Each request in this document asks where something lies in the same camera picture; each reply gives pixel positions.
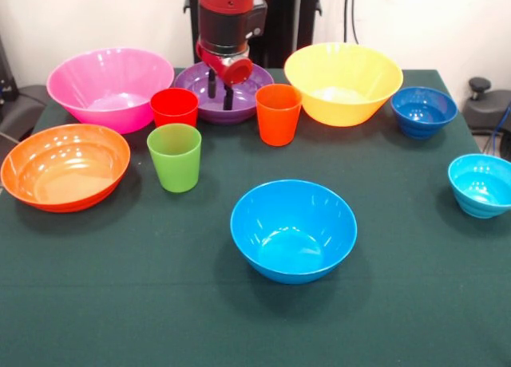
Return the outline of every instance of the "plastic bowl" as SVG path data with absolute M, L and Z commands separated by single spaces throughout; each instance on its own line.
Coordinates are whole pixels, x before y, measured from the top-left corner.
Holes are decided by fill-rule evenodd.
M 305 112 L 331 126 L 365 122 L 403 81 L 401 69 L 383 54 L 340 42 L 297 50 L 287 59 L 284 72 L 302 92 Z
M 458 114 L 452 98 L 424 87 L 401 89 L 392 97 L 391 105 L 401 131 L 416 140 L 432 137 Z
M 18 144 L 2 163 L 4 188 L 44 211 L 80 211 L 119 184 L 129 164 L 126 140 L 91 124 L 50 128 Z
M 168 88 L 174 68 L 142 49 L 101 49 L 60 64 L 47 82 L 50 96 L 80 122 L 99 124 L 121 134 L 153 120 L 151 97 Z
M 231 233 L 262 275 L 301 284 L 323 277 L 346 258 L 355 245 L 357 223 L 347 203 L 326 187 L 278 180 L 251 189 L 238 201 Z
M 460 208 L 476 218 L 511 210 L 511 163 L 486 154 L 467 154 L 449 166 L 449 181 Z
M 199 97 L 199 117 L 211 124 L 239 124 L 256 114 L 256 93 L 273 84 L 271 74 L 254 64 L 252 74 L 243 83 L 234 85 L 232 110 L 224 110 L 224 84 L 216 78 L 216 97 L 208 97 L 209 67 L 199 62 L 176 76 L 174 86 L 191 90 Z

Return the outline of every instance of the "white wall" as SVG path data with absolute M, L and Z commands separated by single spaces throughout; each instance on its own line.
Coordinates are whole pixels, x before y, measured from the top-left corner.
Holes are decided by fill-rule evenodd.
M 191 65 L 184 0 L 0 0 L 0 34 L 19 85 L 46 82 L 69 56 L 107 46 L 150 49 Z
M 321 0 L 315 41 L 342 41 L 343 2 Z M 402 68 L 438 69 L 460 106 L 470 77 L 511 89 L 511 0 L 355 0 L 355 21 L 359 42 Z
M 0 34 L 20 85 L 68 56 L 130 45 L 192 64 L 184 0 L 0 0 Z M 356 0 L 358 37 L 403 68 L 438 69 L 458 103 L 473 75 L 511 88 L 511 0 Z M 315 41 L 343 39 L 343 0 L 322 0 Z

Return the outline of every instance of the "purple plate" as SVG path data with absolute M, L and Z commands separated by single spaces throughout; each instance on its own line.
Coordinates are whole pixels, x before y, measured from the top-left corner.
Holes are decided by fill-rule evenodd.
M 271 74 L 254 64 L 252 75 L 243 84 L 234 85 L 232 110 L 224 110 L 224 84 L 216 78 L 216 97 L 208 97 L 209 68 L 203 62 L 185 69 L 174 81 L 176 88 L 185 88 L 199 97 L 199 117 L 212 124 L 238 124 L 256 114 L 256 92 L 273 84 Z

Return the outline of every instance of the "pink bowl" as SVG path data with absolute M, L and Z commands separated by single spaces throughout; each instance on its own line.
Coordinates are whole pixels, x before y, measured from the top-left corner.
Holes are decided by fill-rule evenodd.
M 119 133 L 153 120 L 151 97 L 170 87 L 174 68 L 142 49 L 99 49 L 64 61 L 48 77 L 50 96 L 80 122 Z

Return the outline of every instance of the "light blue bowl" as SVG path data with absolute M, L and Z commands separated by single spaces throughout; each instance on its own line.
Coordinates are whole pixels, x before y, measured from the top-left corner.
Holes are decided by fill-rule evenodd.
M 353 211 L 331 190 L 302 180 L 251 189 L 235 205 L 231 233 L 243 256 L 280 283 L 312 282 L 332 271 L 355 245 Z
M 486 154 L 467 154 L 449 166 L 449 181 L 461 209 L 476 218 L 511 210 L 511 163 Z
M 401 131 L 416 140 L 434 136 L 458 114 L 452 98 L 420 86 L 399 90 L 390 104 Z

